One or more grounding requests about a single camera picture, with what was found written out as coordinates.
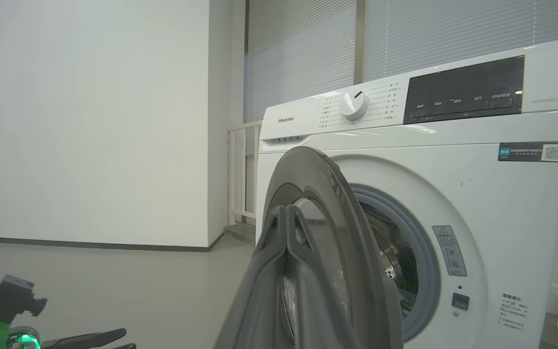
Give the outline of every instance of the qr code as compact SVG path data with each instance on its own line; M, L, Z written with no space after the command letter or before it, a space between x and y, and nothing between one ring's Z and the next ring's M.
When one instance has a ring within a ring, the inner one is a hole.
M542 161L558 162L558 144L544 144Z

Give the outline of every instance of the black sticker with qr code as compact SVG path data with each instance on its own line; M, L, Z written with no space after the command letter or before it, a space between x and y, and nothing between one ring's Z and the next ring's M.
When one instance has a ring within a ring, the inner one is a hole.
M498 161L558 162L558 143L501 143Z

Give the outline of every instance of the window blind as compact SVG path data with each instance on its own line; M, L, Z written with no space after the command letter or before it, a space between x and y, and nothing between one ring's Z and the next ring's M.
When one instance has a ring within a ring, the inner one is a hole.
M354 83L356 0L250 0L246 122Z
M364 80L558 39L558 0L368 0Z

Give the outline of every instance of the black display panel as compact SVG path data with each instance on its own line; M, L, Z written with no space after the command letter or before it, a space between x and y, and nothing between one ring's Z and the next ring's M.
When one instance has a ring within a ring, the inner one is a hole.
M520 56L411 78L403 123L521 113L524 73Z

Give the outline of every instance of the warning label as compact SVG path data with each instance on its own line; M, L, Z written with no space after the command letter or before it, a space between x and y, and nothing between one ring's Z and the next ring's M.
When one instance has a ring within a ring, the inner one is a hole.
M499 325L514 331L525 331L525 323L529 315L529 306L523 302L522 298L503 293L503 299L498 309Z
M432 229L445 256L447 273L452 276L466 276L465 260L451 225L435 225Z

